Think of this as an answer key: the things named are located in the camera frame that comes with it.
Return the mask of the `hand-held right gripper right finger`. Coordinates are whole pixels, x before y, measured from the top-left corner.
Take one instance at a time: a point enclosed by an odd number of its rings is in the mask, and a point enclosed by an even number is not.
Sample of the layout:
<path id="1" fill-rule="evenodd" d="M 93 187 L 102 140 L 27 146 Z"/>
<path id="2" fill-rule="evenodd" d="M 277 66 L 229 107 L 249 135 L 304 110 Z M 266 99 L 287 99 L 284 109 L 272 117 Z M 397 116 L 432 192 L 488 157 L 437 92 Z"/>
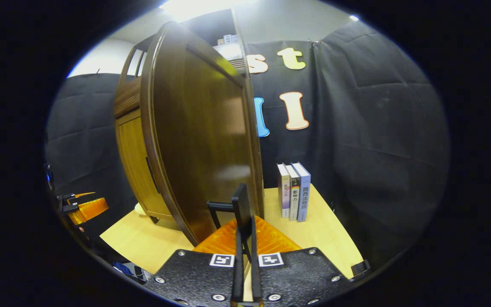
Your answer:
<path id="1" fill-rule="evenodd" d="M 258 216 L 251 235 L 252 294 L 261 306 L 318 306 L 351 289 L 321 249 L 300 248 Z"/>

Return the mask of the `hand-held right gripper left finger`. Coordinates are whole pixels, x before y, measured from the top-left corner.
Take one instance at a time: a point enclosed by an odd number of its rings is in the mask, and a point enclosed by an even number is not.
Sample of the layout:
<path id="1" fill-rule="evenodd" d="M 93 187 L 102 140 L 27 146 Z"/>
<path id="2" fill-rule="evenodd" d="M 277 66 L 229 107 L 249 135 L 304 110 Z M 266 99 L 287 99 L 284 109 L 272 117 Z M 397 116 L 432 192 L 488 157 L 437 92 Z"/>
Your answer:
<path id="1" fill-rule="evenodd" d="M 243 296 L 241 242 L 230 220 L 195 249 L 177 249 L 144 287 L 175 306 L 234 307 Z"/>

